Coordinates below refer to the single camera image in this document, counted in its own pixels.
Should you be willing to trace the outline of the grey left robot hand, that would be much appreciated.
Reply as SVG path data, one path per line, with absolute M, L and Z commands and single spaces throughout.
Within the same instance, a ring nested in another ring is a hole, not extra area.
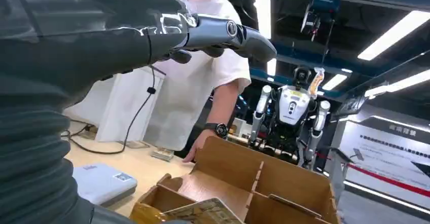
M 1 111 L 62 110 L 117 73 L 225 49 L 260 62 L 277 54 L 257 30 L 182 0 L 1 0 Z

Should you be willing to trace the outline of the person's left hand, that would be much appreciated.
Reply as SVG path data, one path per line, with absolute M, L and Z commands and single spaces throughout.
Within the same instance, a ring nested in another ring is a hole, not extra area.
M 209 129 L 203 130 L 200 135 L 197 137 L 197 139 L 194 141 L 190 151 L 185 156 L 185 158 L 182 160 L 183 163 L 189 163 L 192 162 L 195 159 L 195 156 L 198 152 L 198 150 L 202 149 L 205 141 L 210 136 L 216 136 L 215 132 Z

